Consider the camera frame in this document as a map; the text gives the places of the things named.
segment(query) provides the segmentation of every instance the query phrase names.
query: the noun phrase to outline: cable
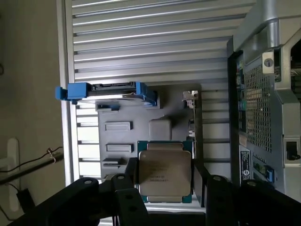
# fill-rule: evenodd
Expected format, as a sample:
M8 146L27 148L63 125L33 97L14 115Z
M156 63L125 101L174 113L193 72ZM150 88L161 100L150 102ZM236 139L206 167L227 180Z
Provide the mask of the cable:
M10 185L10 186L14 187L18 192L20 191L20 190L19 190L16 186L14 186L13 184L8 183L8 184L6 184L6 185Z
M8 215L6 214L6 212L4 212L3 208L1 207L1 205L0 205L0 210L1 210L1 212L4 214L5 218L6 218L8 221L14 221L14 220L16 220L16 219L11 219L11 218L9 218Z
M60 148L63 148L63 147L60 146L60 147L56 148L55 150L51 151L50 153L53 153L53 152L57 151L57 150L60 149ZM48 155L48 154L49 154L49 153L46 153L46 154L42 155L41 157L39 157L39 158L37 158L37 159L33 159L33 160L30 160L30 161L23 162L22 164L20 164L20 165L14 167L14 168L12 168L12 169L10 169L10 170L0 171L0 173L9 173L9 172L14 171L14 170L16 170L17 168L19 168L19 167L21 167L21 166L24 166L24 165L26 165L26 164L28 164L28 163L31 163L31 162L40 160L40 159L44 158L46 155Z

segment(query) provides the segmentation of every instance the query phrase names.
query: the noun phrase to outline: label sticker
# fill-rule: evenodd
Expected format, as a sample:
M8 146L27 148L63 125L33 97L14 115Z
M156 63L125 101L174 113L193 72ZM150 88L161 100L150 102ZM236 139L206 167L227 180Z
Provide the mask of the label sticker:
M239 135L239 144L246 147L246 142L248 141L248 139L244 136L244 135Z
M240 151L240 182L251 179L250 151Z

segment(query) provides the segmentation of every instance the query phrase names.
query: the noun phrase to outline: silver metal frame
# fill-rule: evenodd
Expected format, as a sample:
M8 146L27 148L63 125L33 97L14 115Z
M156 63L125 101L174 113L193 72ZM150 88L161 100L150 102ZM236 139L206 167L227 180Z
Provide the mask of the silver metal frame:
M60 83L66 88L74 82L72 1L57 0L58 44ZM63 148L66 185L79 178L77 150L76 109L71 103L62 101Z
M301 200L301 161L286 159L286 143L296 142L300 154L300 102L291 91L290 65L291 49L301 40L300 9L298 0L258 0L233 37L234 51L244 52L244 72L262 66L262 75L270 78L272 152L250 142L247 148L274 168L277 189L297 200ZM281 55L279 82L275 81L274 49L280 49Z

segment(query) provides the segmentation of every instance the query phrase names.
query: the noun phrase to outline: blue tab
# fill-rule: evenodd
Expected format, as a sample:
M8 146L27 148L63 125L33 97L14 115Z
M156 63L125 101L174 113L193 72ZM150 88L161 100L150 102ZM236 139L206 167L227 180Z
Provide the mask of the blue tab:
M69 83L68 84L68 100L80 100L88 96L90 84L87 82Z
M144 83L136 82L136 95L141 96L144 101L149 102L152 106L157 106L157 94L149 90Z
M58 86L55 88L55 98L57 100L67 100L67 93L68 91L62 87Z
M274 183L274 170L273 169L267 169L267 179L269 182Z

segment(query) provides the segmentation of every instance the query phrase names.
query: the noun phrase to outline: metal grille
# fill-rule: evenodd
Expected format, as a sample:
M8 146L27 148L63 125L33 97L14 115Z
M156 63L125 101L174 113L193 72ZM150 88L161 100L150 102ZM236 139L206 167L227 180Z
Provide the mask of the metal grille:
M75 81L214 83L227 79L227 41L256 1L66 2Z
M262 65L245 73L248 141L271 152L269 80L262 74Z

